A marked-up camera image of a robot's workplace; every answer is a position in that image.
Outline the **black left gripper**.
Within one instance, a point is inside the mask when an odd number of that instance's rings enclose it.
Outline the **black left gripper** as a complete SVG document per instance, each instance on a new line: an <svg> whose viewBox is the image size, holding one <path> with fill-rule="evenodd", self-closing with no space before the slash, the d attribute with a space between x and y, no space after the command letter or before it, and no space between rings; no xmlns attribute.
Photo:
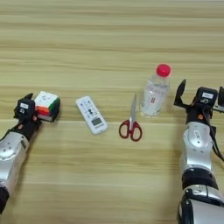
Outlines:
<svg viewBox="0 0 224 224"><path fill-rule="evenodd" d="M31 100L33 93L27 94L24 99ZM27 140L31 140L34 133L39 129L42 122L53 123L58 113L60 112L60 98L58 98L52 106L52 116L35 115L33 118L19 121L13 128L8 129L6 134L10 132L16 132L26 137Z"/></svg>

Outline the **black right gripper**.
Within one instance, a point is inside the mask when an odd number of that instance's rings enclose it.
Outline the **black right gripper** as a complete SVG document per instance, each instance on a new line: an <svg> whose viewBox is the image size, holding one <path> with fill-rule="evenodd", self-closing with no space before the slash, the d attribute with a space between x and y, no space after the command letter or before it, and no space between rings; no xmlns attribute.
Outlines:
<svg viewBox="0 0 224 224"><path fill-rule="evenodd" d="M213 112L218 111L224 113L224 87L220 86L219 96L218 96L218 105L215 105L213 108L208 108L205 105L199 106L192 104L184 104L181 96L183 95L186 87L186 80L183 80L177 89L174 105L185 109L186 112L186 122L185 123L210 123L212 119Z"/></svg>

